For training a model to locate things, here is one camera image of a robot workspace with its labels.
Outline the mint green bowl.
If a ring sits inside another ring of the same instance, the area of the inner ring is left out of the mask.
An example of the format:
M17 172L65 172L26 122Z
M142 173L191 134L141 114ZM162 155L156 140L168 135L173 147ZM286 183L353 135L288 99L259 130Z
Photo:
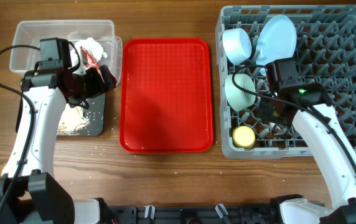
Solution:
M233 75L229 75L225 79L225 94L230 107L235 111L241 111L253 105L256 96L244 92L239 88L237 88L233 84L232 76ZM240 73L236 74L235 82L240 87L248 91L255 92L255 85L253 83L253 80L250 78L250 76L246 74L240 74Z

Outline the yellow plastic cup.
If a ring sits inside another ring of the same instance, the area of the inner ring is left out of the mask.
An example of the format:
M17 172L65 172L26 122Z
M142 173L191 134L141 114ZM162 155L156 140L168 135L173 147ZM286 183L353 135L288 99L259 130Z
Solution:
M256 140L255 132L248 126L238 126L232 132L233 145L249 149L254 146Z

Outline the light blue plate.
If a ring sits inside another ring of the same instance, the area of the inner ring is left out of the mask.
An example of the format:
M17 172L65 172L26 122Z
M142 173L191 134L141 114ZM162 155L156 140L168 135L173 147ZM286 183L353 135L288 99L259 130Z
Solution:
M297 44L294 23L284 15L272 17L262 29L256 44L257 65L266 65L282 58L293 57Z

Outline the blue bowl with food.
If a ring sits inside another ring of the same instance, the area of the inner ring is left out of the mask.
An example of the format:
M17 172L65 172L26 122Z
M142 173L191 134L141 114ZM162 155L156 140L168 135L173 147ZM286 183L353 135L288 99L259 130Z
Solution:
M244 29L225 30L222 35L222 43L227 58L234 65L241 64L251 56L251 40Z

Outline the red ketchup packet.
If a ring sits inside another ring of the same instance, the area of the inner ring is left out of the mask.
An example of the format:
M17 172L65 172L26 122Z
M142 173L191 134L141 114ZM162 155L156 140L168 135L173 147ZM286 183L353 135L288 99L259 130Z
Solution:
M89 53L89 51L84 47L80 47L80 50L82 54L82 62L83 62L84 69L87 70L89 68L95 68L99 70L100 66L98 64L97 59L94 56L92 56L92 54Z

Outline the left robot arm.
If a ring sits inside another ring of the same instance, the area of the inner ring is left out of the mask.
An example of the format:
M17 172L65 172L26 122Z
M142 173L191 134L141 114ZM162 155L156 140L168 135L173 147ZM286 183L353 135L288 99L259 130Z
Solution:
M21 80L17 137L0 176L0 223L118 222L102 198L73 200L54 178L57 129L65 108L88 108L90 98L116 87L105 65L79 75L73 50L66 39L42 39L41 59Z

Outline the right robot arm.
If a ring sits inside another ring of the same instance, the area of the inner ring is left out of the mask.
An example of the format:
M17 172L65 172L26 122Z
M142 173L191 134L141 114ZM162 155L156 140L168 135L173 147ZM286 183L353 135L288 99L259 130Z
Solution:
M274 111L303 138L329 190L332 208L304 199L279 204L283 223L356 223L356 153L320 83L304 84L291 58L265 65Z

